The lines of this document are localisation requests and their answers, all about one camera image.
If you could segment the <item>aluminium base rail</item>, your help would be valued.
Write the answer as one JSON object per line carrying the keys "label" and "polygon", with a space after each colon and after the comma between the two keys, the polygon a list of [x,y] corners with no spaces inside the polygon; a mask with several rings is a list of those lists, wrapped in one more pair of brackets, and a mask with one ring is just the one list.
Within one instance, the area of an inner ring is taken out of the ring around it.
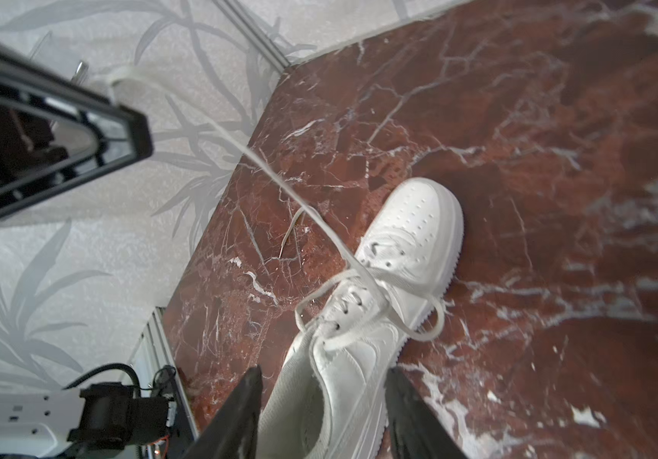
{"label": "aluminium base rail", "polygon": [[141,332],[129,365],[141,382],[145,397],[166,397],[170,401],[168,439],[143,447],[143,458],[183,458],[198,436],[198,428],[176,368],[164,326],[164,307],[156,307]]}

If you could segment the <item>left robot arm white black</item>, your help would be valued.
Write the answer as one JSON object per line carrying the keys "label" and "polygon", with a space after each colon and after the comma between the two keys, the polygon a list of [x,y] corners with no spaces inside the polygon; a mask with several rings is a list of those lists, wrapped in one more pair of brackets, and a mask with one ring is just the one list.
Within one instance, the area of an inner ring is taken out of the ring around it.
{"label": "left robot arm white black", "polygon": [[[0,45],[0,220],[151,157],[145,115],[61,78]],[[176,371],[164,367],[152,388],[124,363],[83,371],[60,386],[46,361],[78,370],[46,342],[66,322],[31,325],[59,292],[99,276],[75,271],[49,281],[70,235],[62,224],[6,296],[0,283],[0,457],[111,458],[166,442],[178,401]],[[126,382],[99,382],[120,371]]]}

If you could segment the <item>white sneaker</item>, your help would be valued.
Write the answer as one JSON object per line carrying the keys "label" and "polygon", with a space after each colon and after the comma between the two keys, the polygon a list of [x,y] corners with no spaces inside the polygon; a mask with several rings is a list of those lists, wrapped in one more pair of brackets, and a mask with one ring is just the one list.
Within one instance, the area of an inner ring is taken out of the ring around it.
{"label": "white sneaker", "polygon": [[258,457],[377,455],[386,375],[406,342],[441,334],[463,237],[461,205],[446,187],[427,178],[396,187],[350,267],[314,293],[321,311],[296,324],[259,418]]}

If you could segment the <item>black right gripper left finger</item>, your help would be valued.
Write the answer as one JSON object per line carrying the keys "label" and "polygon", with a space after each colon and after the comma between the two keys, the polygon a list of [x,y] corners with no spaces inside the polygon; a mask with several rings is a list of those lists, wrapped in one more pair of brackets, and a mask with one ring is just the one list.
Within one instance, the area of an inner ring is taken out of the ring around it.
{"label": "black right gripper left finger", "polygon": [[262,390],[260,366],[250,367],[182,457],[256,458]]}

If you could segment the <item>aluminium frame corner post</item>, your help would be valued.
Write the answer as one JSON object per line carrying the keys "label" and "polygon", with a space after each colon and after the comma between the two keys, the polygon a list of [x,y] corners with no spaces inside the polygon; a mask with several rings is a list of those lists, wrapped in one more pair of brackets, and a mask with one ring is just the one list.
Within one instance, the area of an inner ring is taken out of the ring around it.
{"label": "aluminium frame corner post", "polygon": [[279,74],[282,74],[291,66],[290,61],[279,50],[277,44],[271,38],[268,38],[264,30],[252,18],[249,11],[237,0],[214,0],[213,3]]}

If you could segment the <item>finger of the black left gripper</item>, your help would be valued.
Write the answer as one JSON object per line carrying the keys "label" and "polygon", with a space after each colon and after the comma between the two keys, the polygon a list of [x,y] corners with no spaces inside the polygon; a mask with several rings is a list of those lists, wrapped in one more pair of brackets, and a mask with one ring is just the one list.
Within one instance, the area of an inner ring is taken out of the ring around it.
{"label": "finger of the black left gripper", "polygon": [[0,219],[152,154],[144,114],[0,44]]}

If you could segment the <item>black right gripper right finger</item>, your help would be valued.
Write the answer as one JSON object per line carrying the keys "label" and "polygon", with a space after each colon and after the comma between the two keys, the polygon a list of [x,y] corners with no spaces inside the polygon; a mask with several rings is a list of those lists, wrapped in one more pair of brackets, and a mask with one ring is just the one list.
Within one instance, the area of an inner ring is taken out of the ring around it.
{"label": "black right gripper right finger", "polygon": [[401,369],[388,370],[384,390],[393,458],[467,458]]}

